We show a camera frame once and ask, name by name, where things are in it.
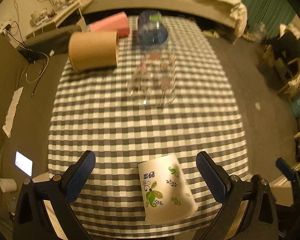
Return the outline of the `lit phone screen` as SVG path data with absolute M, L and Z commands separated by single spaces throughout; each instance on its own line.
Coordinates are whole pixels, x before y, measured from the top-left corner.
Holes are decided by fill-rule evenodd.
M 28 176 L 32 176 L 33 161 L 22 155 L 20 152 L 15 153 L 15 166 L 22 170 Z

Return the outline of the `white wall power strip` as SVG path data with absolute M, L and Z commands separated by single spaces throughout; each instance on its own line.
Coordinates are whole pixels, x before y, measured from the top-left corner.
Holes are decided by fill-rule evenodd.
M 11 24 L 12 24 L 11 20 L 0 22 L 0 33 L 8 31 L 11 28 Z

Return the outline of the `wooden chair with clothes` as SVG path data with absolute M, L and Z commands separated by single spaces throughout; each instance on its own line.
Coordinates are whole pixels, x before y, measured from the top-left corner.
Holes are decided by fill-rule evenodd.
M 300 90 L 300 30 L 292 23 L 280 24 L 279 33 L 265 38 L 257 69 L 276 94 L 293 96 Z

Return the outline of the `checkered tablecloth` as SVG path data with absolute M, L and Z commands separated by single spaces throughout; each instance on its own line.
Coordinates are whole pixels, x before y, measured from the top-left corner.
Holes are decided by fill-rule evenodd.
M 96 155 L 89 180 L 72 209 L 92 239 L 170 237 L 209 226 L 220 205 L 196 167 L 206 151 L 229 173 L 245 179 L 248 154 L 242 117 L 228 78 L 198 25 L 163 18 L 168 46 L 176 54 L 176 97 L 158 108 L 127 93 L 127 82 L 144 53 L 132 33 L 119 43 L 115 69 L 77 73 L 66 63 L 51 117 L 47 165 L 65 171 L 87 150 Z M 138 164 L 175 154 L 198 204 L 194 215 L 174 224 L 145 222 Z

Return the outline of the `brown kraft paper cup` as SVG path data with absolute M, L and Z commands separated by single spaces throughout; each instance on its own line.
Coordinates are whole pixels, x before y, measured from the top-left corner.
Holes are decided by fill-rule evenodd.
M 76 32 L 68 44 L 70 64 L 76 72 L 116 67 L 118 54 L 117 31 Z

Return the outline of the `pink paper cup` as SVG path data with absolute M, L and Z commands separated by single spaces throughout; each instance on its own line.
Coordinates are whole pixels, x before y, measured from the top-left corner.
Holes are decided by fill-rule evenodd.
M 130 35 L 129 21 L 125 12 L 120 12 L 96 21 L 89 28 L 91 32 L 117 31 L 119 38 L 125 38 Z

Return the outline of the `green curtain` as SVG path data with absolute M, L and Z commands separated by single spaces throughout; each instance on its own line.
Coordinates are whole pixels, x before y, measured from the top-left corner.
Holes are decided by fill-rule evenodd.
M 264 23 L 269 37 L 276 36 L 279 33 L 279 26 L 289 24 L 296 16 L 287 0 L 242 0 L 242 2 L 248 10 L 248 26 Z

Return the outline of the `white paper scrap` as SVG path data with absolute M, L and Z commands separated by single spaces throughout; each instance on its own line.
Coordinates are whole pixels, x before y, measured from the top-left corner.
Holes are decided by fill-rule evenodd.
M 261 110 L 261 105 L 259 102 L 255 102 L 255 108 L 259 111 Z

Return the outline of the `white nightstand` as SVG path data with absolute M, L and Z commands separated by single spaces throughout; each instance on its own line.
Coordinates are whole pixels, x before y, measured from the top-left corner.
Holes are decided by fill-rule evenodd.
M 57 11 L 51 18 L 42 20 L 38 26 L 33 27 L 25 37 L 29 38 L 38 36 L 48 31 L 56 30 L 58 28 L 78 25 L 81 29 L 86 28 L 86 22 L 81 12 L 79 1 L 72 1 L 66 8 Z

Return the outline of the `clear glass cup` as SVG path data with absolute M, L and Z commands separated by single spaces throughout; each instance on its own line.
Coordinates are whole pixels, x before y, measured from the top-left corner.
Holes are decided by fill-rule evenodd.
M 176 96 L 176 54 L 168 48 L 145 51 L 131 79 L 128 94 L 144 106 L 163 108 Z

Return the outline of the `green slipper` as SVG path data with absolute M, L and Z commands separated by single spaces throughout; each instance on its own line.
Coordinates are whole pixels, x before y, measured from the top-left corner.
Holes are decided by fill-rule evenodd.
M 215 30 L 203 30 L 202 33 L 206 36 L 206 37 L 210 37 L 210 38 L 219 38 L 220 35 L 217 31 Z

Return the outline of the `white cup on floor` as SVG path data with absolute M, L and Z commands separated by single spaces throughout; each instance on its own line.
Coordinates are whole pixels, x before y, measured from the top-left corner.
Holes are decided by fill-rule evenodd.
M 17 184 L 14 179 L 0 178 L 0 188 L 3 193 L 17 191 Z

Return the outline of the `teal plastic basket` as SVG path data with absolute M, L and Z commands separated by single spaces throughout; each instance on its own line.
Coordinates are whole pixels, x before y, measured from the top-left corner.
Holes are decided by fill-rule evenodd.
M 291 108 L 292 108 L 293 115 L 296 118 L 300 117 L 300 96 L 296 96 L 292 98 Z

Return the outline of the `white floral paper cup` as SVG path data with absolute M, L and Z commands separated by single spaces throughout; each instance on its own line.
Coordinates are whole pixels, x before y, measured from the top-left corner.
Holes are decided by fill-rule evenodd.
M 175 223 L 197 211 L 198 204 L 175 155 L 144 161 L 138 169 L 147 223 Z

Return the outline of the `dark grey sofa cushion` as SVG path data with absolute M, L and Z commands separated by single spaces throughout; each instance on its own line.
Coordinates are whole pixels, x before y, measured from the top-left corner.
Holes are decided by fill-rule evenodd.
M 79 25 L 62 27 L 31 37 L 25 41 L 25 45 L 33 51 L 46 54 L 49 54 L 52 50 L 55 52 L 55 55 L 66 54 L 70 37 L 76 32 L 82 32 L 82 28 Z

